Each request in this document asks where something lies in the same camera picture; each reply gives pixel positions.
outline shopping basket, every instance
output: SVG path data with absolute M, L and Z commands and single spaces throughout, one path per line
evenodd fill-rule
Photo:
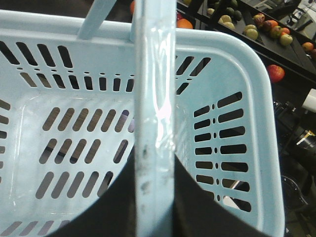
M 85 23 L 101 23 L 113 4 L 95 0 Z M 97 30 L 83 21 L 0 11 L 0 236 L 43 236 L 67 224 L 115 181 L 132 151 L 139 62 L 131 24 L 104 21 Z M 226 34 L 177 29 L 176 37 L 177 157 L 220 205 L 282 236 L 263 64 Z

